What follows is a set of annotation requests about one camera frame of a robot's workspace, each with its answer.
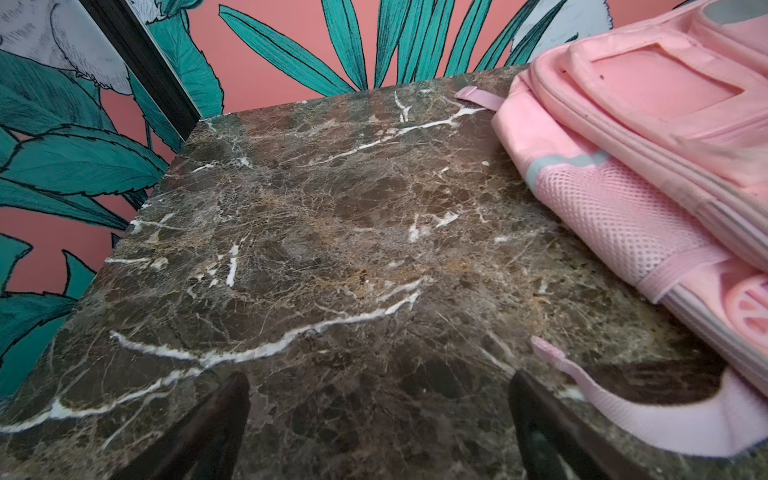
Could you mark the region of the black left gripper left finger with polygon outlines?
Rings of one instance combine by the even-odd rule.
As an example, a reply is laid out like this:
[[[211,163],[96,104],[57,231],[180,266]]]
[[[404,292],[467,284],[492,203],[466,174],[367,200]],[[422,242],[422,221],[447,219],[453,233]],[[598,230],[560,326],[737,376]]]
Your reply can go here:
[[[235,372],[113,479],[230,479],[250,411],[250,384]]]

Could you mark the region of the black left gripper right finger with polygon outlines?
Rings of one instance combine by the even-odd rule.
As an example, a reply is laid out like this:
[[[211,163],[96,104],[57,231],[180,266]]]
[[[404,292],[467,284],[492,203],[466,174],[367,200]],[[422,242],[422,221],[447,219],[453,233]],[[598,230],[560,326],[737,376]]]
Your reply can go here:
[[[527,372],[512,377],[508,402],[529,479],[650,477]]]

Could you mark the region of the pink student backpack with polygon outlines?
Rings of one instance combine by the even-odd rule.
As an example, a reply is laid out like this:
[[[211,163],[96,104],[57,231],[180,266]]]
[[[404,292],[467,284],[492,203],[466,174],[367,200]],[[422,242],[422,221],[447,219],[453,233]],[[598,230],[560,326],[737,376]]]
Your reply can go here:
[[[731,457],[767,437],[767,5],[695,1],[554,47],[506,96],[462,100],[534,196],[726,360],[687,405],[634,403],[541,338],[536,354],[656,448]]]

